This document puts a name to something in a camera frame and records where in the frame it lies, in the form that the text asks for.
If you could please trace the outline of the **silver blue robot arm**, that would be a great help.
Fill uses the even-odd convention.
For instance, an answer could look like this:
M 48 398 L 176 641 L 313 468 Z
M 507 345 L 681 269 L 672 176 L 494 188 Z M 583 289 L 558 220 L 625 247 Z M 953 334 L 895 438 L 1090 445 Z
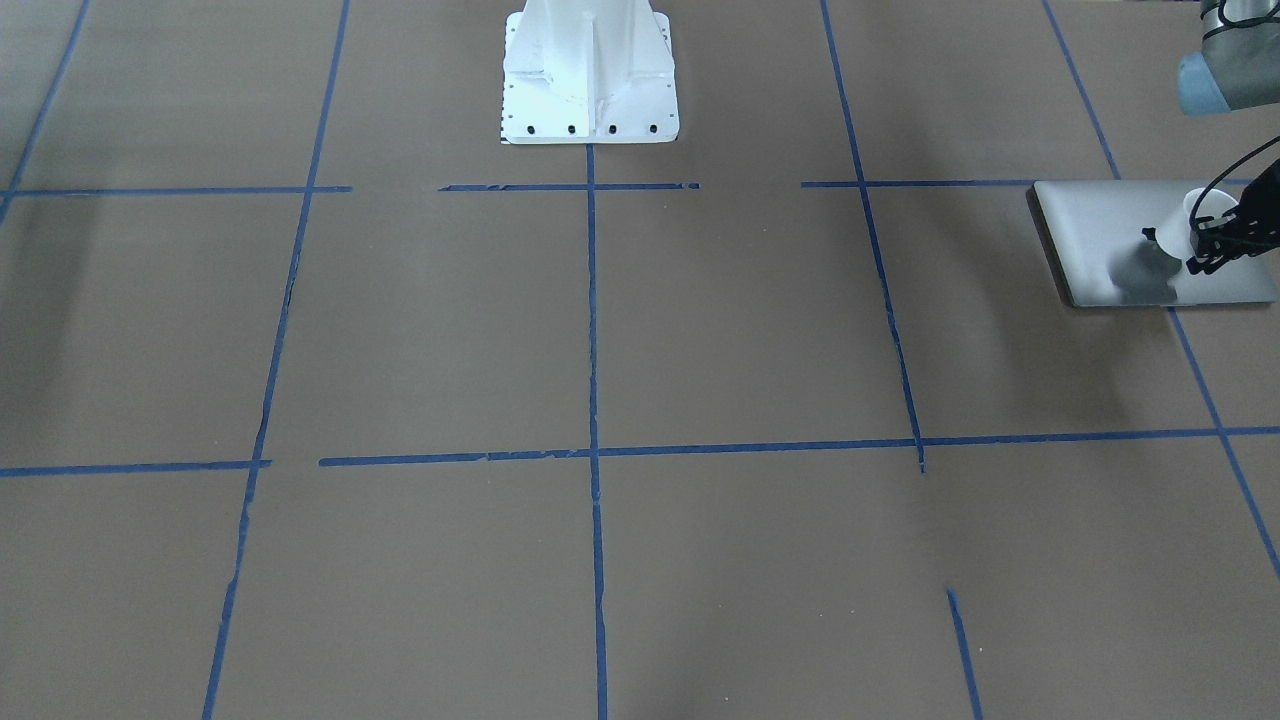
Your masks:
M 1181 59 L 1178 96 L 1190 117 L 1274 105 L 1279 99 L 1279 18 L 1275 1 L 1202 1 L 1201 49 Z M 1193 275 L 1211 275 L 1229 263 L 1257 258 L 1279 246 L 1279 168 L 1270 164 L 1219 217 L 1203 214 L 1212 190 L 1235 169 L 1275 149 L 1271 138 L 1219 173 L 1196 192 L 1187 213 Z

